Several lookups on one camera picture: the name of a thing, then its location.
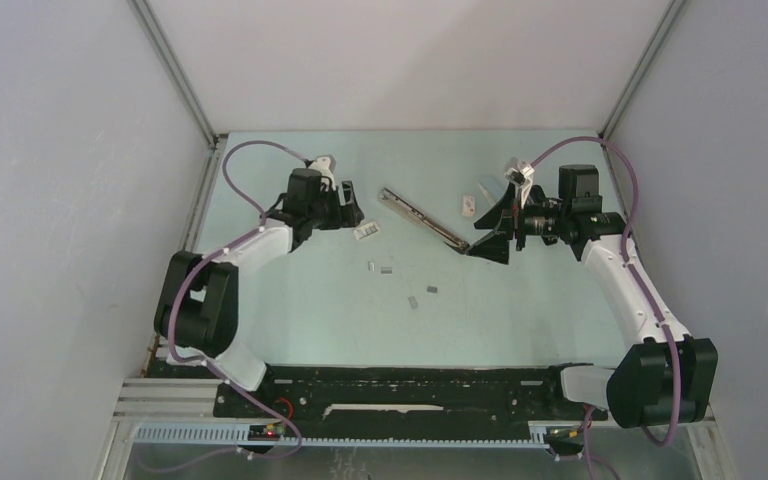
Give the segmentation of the beige black long stapler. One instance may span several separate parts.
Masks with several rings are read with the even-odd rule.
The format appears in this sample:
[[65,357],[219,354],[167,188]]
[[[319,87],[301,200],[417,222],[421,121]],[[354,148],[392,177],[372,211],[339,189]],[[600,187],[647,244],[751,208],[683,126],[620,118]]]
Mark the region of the beige black long stapler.
[[382,188],[379,191],[378,200],[388,209],[431,233],[459,254],[465,254],[469,249],[470,244],[466,240],[389,188]]

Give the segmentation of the light blue stapler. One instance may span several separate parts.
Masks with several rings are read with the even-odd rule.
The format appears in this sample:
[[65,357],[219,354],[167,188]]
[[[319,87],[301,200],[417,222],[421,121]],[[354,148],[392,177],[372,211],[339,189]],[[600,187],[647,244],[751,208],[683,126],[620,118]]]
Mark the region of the light blue stapler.
[[479,183],[479,190],[488,203],[489,207],[494,206],[505,194],[506,188],[493,177],[482,178]]

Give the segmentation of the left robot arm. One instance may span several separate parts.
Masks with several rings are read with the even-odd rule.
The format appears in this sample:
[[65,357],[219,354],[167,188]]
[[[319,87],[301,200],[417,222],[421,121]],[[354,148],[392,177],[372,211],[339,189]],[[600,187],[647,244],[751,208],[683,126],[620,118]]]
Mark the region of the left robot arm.
[[209,254],[176,252],[154,319],[173,363],[206,367],[240,388],[237,402],[250,415],[271,412],[276,390],[263,381],[267,365],[239,328],[240,279],[296,251],[317,230],[353,229],[363,219],[351,181],[296,168],[252,230]]

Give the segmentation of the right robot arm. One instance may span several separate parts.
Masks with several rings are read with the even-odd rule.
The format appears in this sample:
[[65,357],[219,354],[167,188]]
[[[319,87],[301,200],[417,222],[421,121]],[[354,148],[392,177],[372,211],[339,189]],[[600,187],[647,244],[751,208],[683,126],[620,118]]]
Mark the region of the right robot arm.
[[581,403],[608,411],[623,428],[692,423],[707,413],[718,364],[709,339],[696,338],[657,293],[634,252],[627,223],[603,209],[593,165],[559,169],[558,195],[547,196],[523,163],[505,173],[508,187],[475,221],[485,231],[466,251],[507,264],[529,236],[561,242],[597,281],[628,350],[615,367],[574,365],[541,392],[545,411],[566,418]]

